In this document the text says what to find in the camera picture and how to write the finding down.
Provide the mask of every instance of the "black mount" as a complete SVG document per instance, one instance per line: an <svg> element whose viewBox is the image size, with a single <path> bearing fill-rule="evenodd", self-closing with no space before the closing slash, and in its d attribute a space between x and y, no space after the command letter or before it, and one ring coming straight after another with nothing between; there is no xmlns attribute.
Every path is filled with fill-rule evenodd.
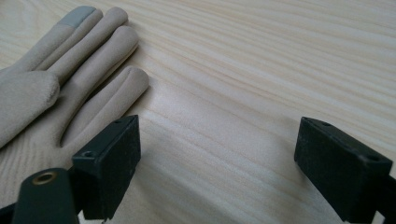
<svg viewBox="0 0 396 224"><path fill-rule="evenodd" d="M302 118L294 160L343 221L396 223L392 161L329 123Z"/></svg>
<svg viewBox="0 0 396 224"><path fill-rule="evenodd" d="M138 116L110 123L73 158L68 171L26 178L18 201L0 210L0 223L78 223L113 218L140 161Z"/></svg>

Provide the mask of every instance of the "wood grain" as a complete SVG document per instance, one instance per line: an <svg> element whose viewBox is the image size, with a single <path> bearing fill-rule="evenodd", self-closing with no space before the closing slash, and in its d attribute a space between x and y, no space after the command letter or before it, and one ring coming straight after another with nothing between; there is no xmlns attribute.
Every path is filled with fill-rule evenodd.
<svg viewBox="0 0 396 224"><path fill-rule="evenodd" d="M142 160L112 223L342 223L293 161L301 116L396 160L394 1L6 0L0 67L81 5L128 12L128 64L150 75L128 111ZM30 175L16 157L0 151L1 206Z"/></svg>

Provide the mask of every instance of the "glove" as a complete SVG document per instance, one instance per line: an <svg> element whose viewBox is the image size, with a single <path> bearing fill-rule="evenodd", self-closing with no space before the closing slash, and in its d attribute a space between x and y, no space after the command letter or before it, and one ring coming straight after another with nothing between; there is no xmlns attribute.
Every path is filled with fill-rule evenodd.
<svg viewBox="0 0 396 224"><path fill-rule="evenodd" d="M0 149L0 194L8 197L2 203L16 200L16 185L28 175L69 166L148 87L147 74L128 66L98 88L137 46L135 31L122 26L127 21L120 8L103 17L94 7L78 7L0 71L0 147L7 144Z"/></svg>

